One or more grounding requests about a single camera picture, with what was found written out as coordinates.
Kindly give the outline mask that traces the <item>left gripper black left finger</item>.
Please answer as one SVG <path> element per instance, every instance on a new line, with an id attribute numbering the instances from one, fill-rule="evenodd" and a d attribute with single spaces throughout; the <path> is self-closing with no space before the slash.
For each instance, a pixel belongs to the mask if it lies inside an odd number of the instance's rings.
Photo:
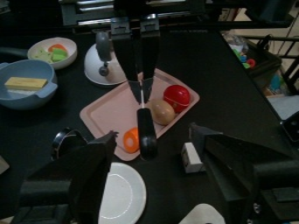
<path id="1" fill-rule="evenodd" d="M 53 143 L 53 161 L 23 182 L 11 224 L 99 224 L 99 209 L 118 133 L 86 140 L 65 130 Z"/>

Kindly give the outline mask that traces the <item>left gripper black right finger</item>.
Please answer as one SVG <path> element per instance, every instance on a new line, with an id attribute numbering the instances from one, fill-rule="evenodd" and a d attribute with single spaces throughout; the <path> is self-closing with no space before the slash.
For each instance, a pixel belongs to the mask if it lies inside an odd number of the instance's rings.
<path id="1" fill-rule="evenodd" d="M 299 222 L 299 159 L 194 123 L 190 139 L 227 224 Z"/>

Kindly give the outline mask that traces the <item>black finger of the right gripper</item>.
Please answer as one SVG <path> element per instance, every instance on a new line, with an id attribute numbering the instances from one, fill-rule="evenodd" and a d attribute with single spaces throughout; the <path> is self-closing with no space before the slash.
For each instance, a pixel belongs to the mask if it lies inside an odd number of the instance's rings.
<path id="1" fill-rule="evenodd" d="M 138 103 L 142 103 L 142 90 L 137 72 L 137 56 L 127 17 L 111 19 L 111 38 L 119 65 L 122 66 L 129 85 Z"/>
<path id="2" fill-rule="evenodd" d="M 143 90 L 145 95 L 150 95 L 153 91 L 155 65 L 159 54 L 159 18 L 155 14 L 149 15 L 141 21 L 142 34 L 142 57 L 143 57 Z"/>

